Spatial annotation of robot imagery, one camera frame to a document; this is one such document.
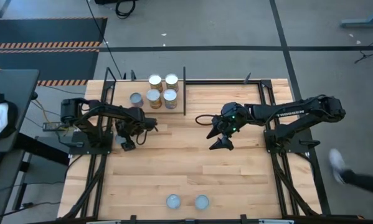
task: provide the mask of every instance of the black pants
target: black pants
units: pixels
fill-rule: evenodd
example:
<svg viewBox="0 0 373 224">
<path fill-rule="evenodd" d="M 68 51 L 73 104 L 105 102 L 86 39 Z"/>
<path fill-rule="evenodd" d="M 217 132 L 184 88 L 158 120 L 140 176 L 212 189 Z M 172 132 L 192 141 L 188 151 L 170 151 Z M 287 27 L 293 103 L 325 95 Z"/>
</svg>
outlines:
<svg viewBox="0 0 373 224">
<path fill-rule="evenodd" d="M 373 176 L 355 174 L 352 170 L 346 170 L 341 174 L 341 178 L 346 184 L 355 185 L 356 187 L 373 192 Z"/>
</svg>

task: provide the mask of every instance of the black desk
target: black desk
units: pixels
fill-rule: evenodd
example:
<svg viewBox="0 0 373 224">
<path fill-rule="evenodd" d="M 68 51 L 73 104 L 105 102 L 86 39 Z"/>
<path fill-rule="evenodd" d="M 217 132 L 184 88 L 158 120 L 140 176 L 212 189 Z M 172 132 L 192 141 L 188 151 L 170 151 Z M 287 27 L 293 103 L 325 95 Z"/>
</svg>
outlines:
<svg viewBox="0 0 373 224">
<path fill-rule="evenodd" d="M 7 152 L 0 164 L 0 189 L 14 185 L 19 170 L 24 167 L 22 160 L 25 152 L 42 156 L 64 165 L 68 164 L 67 153 L 58 151 L 19 133 L 34 94 L 38 76 L 38 70 L 0 71 L 0 92 L 4 93 L 5 99 L 13 102 L 18 109 L 16 131 L 3 141 L 0 141 L 0 152 Z M 12 189 L 0 191 L 0 215 L 5 212 L 11 192 Z"/>
</svg>

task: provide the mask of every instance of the can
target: can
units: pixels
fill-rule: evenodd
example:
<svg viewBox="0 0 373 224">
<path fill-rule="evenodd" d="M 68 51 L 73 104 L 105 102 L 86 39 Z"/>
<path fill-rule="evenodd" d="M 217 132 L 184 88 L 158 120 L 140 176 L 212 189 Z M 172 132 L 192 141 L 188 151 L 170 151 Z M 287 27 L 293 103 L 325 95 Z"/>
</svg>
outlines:
<svg viewBox="0 0 373 224">
<path fill-rule="evenodd" d="M 163 92 L 163 83 L 161 83 L 161 77 L 153 74 L 149 76 L 150 89 L 158 90 L 160 93 Z"/>
<path fill-rule="evenodd" d="M 160 92 L 158 90 L 149 90 L 146 94 L 150 107 L 158 109 L 161 106 Z"/>
<path fill-rule="evenodd" d="M 176 91 L 172 89 L 164 91 L 164 102 L 166 103 L 166 108 L 174 109 L 177 105 Z"/>
<path fill-rule="evenodd" d="M 173 89 L 178 92 L 178 77 L 175 74 L 166 75 L 167 89 Z"/>
<path fill-rule="evenodd" d="M 130 101 L 133 106 L 142 107 L 143 106 L 143 99 L 140 93 L 132 93 L 130 96 Z"/>
</svg>

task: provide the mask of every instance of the black floor mat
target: black floor mat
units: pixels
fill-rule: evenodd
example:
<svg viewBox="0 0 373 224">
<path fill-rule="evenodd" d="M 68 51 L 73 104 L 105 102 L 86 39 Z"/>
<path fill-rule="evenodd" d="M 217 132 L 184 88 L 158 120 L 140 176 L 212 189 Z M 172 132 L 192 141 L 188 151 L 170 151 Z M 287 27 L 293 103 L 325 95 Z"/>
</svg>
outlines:
<svg viewBox="0 0 373 224">
<path fill-rule="evenodd" d="M 107 18 L 97 18 L 105 32 Z M 92 18 L 0 19 L 0 49 L 97 47 L 102 37 Z"/>
<path fill-rule="evenodd" d="M 97 59 L 95 49 L 0 50 L 1 69 L 38 69 L 39 85 L 85 85 Z"/>
</svg>

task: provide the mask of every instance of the gray floor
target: gray floor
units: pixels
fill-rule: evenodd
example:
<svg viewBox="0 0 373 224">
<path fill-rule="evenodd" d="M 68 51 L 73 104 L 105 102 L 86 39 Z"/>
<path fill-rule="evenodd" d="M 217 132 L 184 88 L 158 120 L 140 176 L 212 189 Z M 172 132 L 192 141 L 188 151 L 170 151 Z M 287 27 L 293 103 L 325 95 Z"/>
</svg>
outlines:
<svg viewBox="0 0 373 224">
<path fill-rule="evenodd" d="M 289 46 L 367 45 L 373 41 L 373 30 L 339 28 L 341 19 L 371 15 L 373 0 L 276 0 L 276 4 Z M 96 6 L 92 1 L 91 5 L 95 16 L 108 17 L 105 37 L 111 47 L 280 45 L 268 1 L 139 0 L 135 13 L 123 21 L 110 9 L 112 4 Z M 12 0 L 4 18 L 85 16 L 90 13 L 83 0 Z M 183 66 L 189 78 L 244 78 L 249 72 L 252 78 L 288 78 L 281 52 L 134 52 L 113 56 L 123 73 L 133 69 L 138 78 L 151 73 L 181 73 Z M 354 51 L 291 53 L 303 98 L 319 93 L 334 95 L 347 111 L 341 122 L 319 124 L 312 129 L 313 137 L 322 142 L 316 150 L 331 211 L 373 218 L 373 194 L 336 183 L 327 161 L 329 149 L 336 147 L 356 172 L 373 174 L 373 57 L 354 64 L 360 56 Z M 100 53 L 95 79 L 103 77 L 107 66 L 115 71 L 109 54 Z M 79 86 L 63 89 L 85 91 Z M 56 113 L 61 99 L 77 97 L 44 87 L 37 92 L 45 108 Z M 34 105 L 27 117 L 38 124 L 44 122 Z M 49 118 L 58 120 L 51 114 Z M 48 136 L 29 121 L 25 121 L 22 131 L 30 136 Z M 62 169 L 52 163 L 47 166 Z M 37 172 L 29 175 L 47 181 Z M 60 200 L 60 184 L 33 187 L 38 193 L 27 191 L 25 202 Z M 46 205 L 7 217 L 4 223 L 52 220 L 56 211 L 57 207 Z"/>
</svg>

